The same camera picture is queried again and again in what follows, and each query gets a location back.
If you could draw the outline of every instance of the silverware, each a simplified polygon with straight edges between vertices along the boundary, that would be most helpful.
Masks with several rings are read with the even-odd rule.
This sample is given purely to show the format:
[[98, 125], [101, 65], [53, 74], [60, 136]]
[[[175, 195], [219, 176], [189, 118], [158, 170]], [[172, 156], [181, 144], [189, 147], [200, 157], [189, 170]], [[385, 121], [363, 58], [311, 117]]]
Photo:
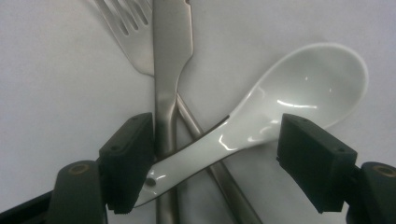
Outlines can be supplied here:
[[[185, 0], [153, 2], [155, 144], [158, 158], [176, 151], [178, 78], [193, 53], [191, 7]], [[157, 223], [179, 223], [177, 191], [157, 199]]]
[[[102, 15], [104, 16], [108, 26], [118, 40], [123, 52], [127, 56], [130, 63], [138, 72], [153, 76], [154, 57], [151, 27], [152, 17], [151, 7], [149, 6], [148, 2], [139, 1], [134, 2], [134, 4], [129, 2], [128, 6], [132, 8], [132, 12], [141, 10], [144, 13], [138, 17], [131, 17], [131, 19], [134, 19], [133, 23], [135, 24], [135, 27], [134, 30], [128, 34], [125, 34], [125, 32], [122, 31], [121, 26], [117, 23], [115, 15], [113, 15], [108, 5], [105, 3], [105, 0], [95, 0], [95, 2], [101, 10]], [[119, 5], [117, 1], [113, 1], [112, 4], [113, 6]], [[122, 8], [120, 8], [120, 6], [117, 6], [116, 10], [121, 11], [121, 13], [119, 13], [119, 17], [122, 17], [122, 15], [125, 15], [125, 13], [128, 13], [124, 12]], [[179, 95], [177, 95], [177, 107], [191, 135], [194, 136], [194, 138], [201, 135], [203, 133], [203, 130], [199, 127], [192, 113], [189, 111]], [[224, 163], [220, 161], [206, 170], [210, 174], [212, 174], [212, 176], [218, 183], [219, 188], [221, 189], [222, 194], [224, 195], [228, 205], [230, 206], [237, 223], [262, 223], [259, 216], [254, 211], [253, 207], [246, 199], [244, 193], [236, 184], [233, 176], [227, 170], [227, 167], [224, 165]]]

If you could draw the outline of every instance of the metal fork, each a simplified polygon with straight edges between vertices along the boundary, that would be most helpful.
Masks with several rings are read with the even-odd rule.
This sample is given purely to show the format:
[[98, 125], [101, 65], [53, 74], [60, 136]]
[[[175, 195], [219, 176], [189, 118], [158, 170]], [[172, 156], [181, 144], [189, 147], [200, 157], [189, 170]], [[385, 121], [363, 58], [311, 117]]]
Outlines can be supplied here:
[[[146, 0], [124, 0], [126, 6], [131, 9], [131, 12], [128, 13], [118, 0], [111, 0], [121, 22], [124, 23], [120, 24], [105, 0], [95, 0], [95, 2], [130, 63], [138, 72], [153, 76], [152, 9], [149, 3]], [[179, 95], [177, 95], [177, 108], [191, 135], [197, 138], [203, 134], [199, 124]], [[237, 223], [262, 223], [224, 163], [220, 161], [206, 170], [213, 175], [218, 183]]]

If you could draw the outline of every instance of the cutlery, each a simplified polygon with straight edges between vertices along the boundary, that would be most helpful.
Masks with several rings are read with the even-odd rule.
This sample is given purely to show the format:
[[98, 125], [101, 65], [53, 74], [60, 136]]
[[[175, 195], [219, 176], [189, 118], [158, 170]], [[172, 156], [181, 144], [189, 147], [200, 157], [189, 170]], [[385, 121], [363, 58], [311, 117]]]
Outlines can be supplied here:
[[[176, 151], [178, 78], [192, 56], [191, 6], [185, 0], [153, 1], [155, 145], [157, 158]], [[177, 189], [157, 199], [157, 223], [179, 223]]]
[[333, 125], [356, 108], [367, 82], [365, 63], [352, 49], [321, 43], [295, 50], [273, 65], [216, 128], [155, 163], [135, 206], [237, 151], [275, 141], [284, 113], [323, 128]]
[[[109, 9], [105, 0], [95, 0], [95, 2], [130, 63], [138, 72], [153, 76], [154, 56], [152, 44], [152, 11], [148, 2], [142, 1], [134, 2], [134, 4], [128, 4], [132, 11], [141, 10], [143, 12], [141, 16], [132, 18], [134, 19], [135, 28], [134, 31], [128, 34], [125, 34], [117, 24], [115, 16]], [[203, 133], [203, 130], [199, 127], [190, 110], [178, 94], [177, 108], [193, 137], [196, 138], [200, 136]], [[227, 199], [226, 201], [238, 223], [262, 223], [222, 161], [219, 161], [217, 164], [213, 164], [209, 169], [207, 169], [207, 171], [214, 176], [214, 179], [219, 185], [222, 194]]]

